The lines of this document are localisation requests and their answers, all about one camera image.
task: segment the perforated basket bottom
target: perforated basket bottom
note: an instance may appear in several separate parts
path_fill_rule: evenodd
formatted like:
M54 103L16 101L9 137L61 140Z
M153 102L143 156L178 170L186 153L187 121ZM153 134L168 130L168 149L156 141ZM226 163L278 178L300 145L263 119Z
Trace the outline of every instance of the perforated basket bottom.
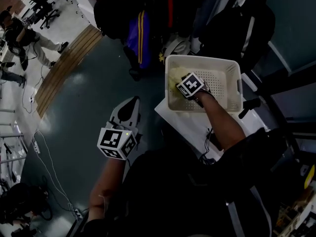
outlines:
M227 109L227 85L226 75L223 71L188 69L190 73L194 72L199 78L203 79L210 87L211 93L218 103ZM168 106L171 110L182 112L204 112L195 101L186 100L180 94L175 94L168 87Z

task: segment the purple bag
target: purple bag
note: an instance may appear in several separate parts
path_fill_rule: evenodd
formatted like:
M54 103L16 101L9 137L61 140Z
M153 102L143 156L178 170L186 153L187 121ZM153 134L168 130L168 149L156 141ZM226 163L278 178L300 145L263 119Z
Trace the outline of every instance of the purple bag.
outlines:
M126 40L127 47L138 57L139 67L146 69L150 65L152 55L149 50L149 18L144 10L129 21L129 34Z

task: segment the brick wall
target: brick wall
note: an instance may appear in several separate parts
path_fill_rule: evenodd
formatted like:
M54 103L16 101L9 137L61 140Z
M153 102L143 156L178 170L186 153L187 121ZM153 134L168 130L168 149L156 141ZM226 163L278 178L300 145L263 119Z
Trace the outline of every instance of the brick wall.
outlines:
M24 4L21 0L0 0L0 12L5 10L8 6L12 6L10 12L19 14L24 8Z

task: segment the office chair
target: office chair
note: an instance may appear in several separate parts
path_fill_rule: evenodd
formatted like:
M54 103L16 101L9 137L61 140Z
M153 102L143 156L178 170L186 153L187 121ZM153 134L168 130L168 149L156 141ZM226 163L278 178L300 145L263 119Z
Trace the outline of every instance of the office chair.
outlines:
M40 11L36 13L37 20L34 23L36 24L40 19L45 18L40 28L43 29L43 25L45 24L46 27L49 29L50 27L48 25L49 20L54 17L59 17L59 14L54 14L55 12L58 12L58 9L53 9L53 6L52 6L53 4L55 4L55 2L48 3L47 0L32 0L32 1L36 3L36 5L34 5L33 7L33 10L37 11L38 9L40 9Z

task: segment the red strap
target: red strap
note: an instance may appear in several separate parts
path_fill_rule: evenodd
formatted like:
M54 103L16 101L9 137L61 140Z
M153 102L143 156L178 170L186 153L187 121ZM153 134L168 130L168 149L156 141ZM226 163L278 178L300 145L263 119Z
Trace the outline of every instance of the red strap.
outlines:
M173 0L168 0L168 12L168 27L171 28L173 23Z

